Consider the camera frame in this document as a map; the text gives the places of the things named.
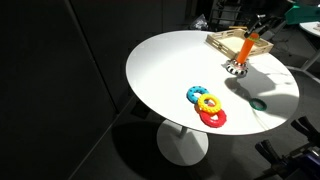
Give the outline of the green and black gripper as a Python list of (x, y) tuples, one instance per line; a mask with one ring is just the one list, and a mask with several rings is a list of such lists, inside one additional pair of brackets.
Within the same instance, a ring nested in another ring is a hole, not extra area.
[[(320, 20), (320, 7), (300, 4), (273, 5), (268, 15), (284, 19), (288, 25), (315, 22)], [(256, 29), (257, 33), (262, 36), (266, 31), (272, 29), (276, 22), (262, 23), (265, 17), (265, 14), (254, 15), (247, 25), (244, 36), (249, 37)]]

